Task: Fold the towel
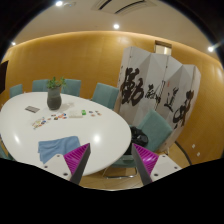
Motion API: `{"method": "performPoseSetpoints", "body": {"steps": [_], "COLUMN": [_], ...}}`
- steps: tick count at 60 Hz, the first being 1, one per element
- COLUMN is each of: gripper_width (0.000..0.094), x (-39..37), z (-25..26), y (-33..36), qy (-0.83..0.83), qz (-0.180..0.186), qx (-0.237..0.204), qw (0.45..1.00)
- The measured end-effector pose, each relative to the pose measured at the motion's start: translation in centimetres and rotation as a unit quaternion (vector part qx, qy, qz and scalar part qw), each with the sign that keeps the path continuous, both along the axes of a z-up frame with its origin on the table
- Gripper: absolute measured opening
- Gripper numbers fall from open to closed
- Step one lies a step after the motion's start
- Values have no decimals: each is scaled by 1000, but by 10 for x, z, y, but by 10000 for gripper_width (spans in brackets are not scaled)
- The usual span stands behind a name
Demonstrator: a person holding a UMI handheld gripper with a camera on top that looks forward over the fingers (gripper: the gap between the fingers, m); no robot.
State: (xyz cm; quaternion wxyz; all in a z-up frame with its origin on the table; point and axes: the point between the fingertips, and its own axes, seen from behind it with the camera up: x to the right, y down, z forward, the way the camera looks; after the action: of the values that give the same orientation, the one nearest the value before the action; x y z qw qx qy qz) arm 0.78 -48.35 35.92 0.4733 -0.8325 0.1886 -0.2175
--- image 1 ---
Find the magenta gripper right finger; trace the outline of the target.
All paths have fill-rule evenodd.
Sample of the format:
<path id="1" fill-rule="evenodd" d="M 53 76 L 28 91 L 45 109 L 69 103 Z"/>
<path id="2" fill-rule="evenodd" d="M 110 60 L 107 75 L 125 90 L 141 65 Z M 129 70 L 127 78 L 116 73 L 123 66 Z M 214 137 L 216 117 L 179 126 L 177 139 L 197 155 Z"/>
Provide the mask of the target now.
<path id="1" fill-rule="evenodd" d="M 157 155 L 137 144 L 132 145 L 131 153 L 143 185 L 150 184 L 181 170 L 181 167 L 166 154 Z"/>

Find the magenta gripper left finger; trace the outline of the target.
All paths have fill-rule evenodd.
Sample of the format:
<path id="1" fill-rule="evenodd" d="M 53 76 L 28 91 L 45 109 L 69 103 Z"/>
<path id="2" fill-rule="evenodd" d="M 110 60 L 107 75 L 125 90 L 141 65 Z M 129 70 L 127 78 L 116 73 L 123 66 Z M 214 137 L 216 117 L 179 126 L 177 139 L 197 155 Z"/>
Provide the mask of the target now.
<path id="1" fill-rule="evenodd" d="M 43 169 L 78 185 L 90 154 L 90 144 L 87 143 L 65 155 L 56 154 L 43 165 Z"/>

